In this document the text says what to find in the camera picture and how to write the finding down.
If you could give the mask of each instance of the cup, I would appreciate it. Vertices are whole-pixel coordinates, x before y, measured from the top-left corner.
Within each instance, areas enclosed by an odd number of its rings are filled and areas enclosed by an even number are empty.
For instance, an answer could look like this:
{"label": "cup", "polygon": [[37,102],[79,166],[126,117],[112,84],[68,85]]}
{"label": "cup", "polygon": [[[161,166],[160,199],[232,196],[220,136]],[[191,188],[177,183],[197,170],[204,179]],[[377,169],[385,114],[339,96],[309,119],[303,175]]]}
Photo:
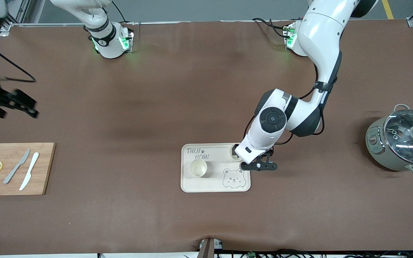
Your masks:
{"label": "cup", "polygon": [[189,172],[195,177],[202,177],[207,172],[207,163],[203,159],[194,159],[189,164]]}

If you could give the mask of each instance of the table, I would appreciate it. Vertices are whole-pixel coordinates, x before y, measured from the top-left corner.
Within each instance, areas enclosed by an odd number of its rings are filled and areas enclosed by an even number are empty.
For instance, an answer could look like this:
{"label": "table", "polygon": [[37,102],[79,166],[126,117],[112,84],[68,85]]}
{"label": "table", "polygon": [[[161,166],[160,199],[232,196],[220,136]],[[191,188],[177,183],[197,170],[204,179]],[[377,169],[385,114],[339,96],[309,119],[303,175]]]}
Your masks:
{"label": "table", "polygon": [[[106,60],[81,27],[18,28],[0,51],[38,82],[5,82],[38,104],[10,111],[2,142],[56,142],[44,196],[0,196],[0,254],[225,249],[413,250],[413,174],[380,167],[364,136],[413,108],[413,28],[351,21],[326,130],[275,147],[251,189],[184,193],[187,143],[239,142],[261,95],[303,95],[313,63],[256,23],[133,26],[133,54]],[[23,76],[0,58],[0,75]]]}

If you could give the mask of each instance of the gray floor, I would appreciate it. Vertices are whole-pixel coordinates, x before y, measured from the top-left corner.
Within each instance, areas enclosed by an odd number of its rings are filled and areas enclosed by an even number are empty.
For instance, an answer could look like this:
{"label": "gray floor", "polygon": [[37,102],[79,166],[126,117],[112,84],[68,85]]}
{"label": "gray floor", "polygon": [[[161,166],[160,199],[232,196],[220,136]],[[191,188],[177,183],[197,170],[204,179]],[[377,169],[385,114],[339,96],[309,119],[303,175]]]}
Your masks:
{"label": "gray floor", "polygon": [[[303,16],[307,11],[306,0],[114,0],[125,18],[132,22],[264,19],[289,20]],[[405,19],[413,12],[413,0],[388,0],[395,19]],[[113,21],[120,21],[113,5],[106,7]],[[387,19],[381,1],[363,19]],[[46,0],[39,23],[76,23],[70,13]]]}

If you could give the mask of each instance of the knife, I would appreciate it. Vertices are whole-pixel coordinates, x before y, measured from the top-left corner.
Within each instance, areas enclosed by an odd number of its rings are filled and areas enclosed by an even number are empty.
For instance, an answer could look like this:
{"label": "knife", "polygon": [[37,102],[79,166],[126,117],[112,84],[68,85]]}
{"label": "knife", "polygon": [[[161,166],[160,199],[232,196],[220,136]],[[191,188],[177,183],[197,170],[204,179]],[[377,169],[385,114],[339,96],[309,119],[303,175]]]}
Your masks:
{"label": "knife", "polygon": [[28,172],[27,175],[25,176],[25,179],[23,180],[22,185],[20,186],[20,191],[23,190],[23,188],[25,188],[25,186],[27,186],[29,180],[31,179],[31,170],[33,170],[34,164],[36,163],[36,160],[38,160],[39,157],[39,152],[35,152],[33,154],[33,158],[31,159],[31,164],[30,167],[28,168]]}
{"label": "knife", "polygon": [[25,154],[23,155],[22,159],[18,162],[18,164],[15,166],[15,168],[10,172],[10,174],[8,174],[6,176],[6,178],[4,178],[3,183],[6,185],[10,182],[10,180],[12,179],[12,177],[14,176],[15,172],[17,171],[17,169],[23,165],[25,163],[25,161],[28,158],[28,155],[30,154],[30,149],[28,149]]}

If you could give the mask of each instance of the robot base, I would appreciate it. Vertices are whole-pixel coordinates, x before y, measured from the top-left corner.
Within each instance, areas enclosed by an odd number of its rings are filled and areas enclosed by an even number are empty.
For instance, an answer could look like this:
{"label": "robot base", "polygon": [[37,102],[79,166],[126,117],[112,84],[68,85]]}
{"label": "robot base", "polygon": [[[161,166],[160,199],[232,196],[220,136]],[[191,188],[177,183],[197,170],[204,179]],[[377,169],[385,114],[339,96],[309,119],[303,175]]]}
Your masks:
{"label": "robot base", "polygon": [[284,27],[283,35],[289,36],[289,39],[285,39],[285,47],[291,49],[295,54],[301,57],[306,57],[307,54],[300,48],[299,41],[297,40],[297,31],[299,30],[302,20],[297,20]]}
{"label": "robot base", "polygon": [[116,27],[116,35],[109,42],[108,46],[101,46],[94,40],[95,50],[105,58],[117,58],[124,53],[131,53],[133,47],[133,31],[120,23],[112,23]]}

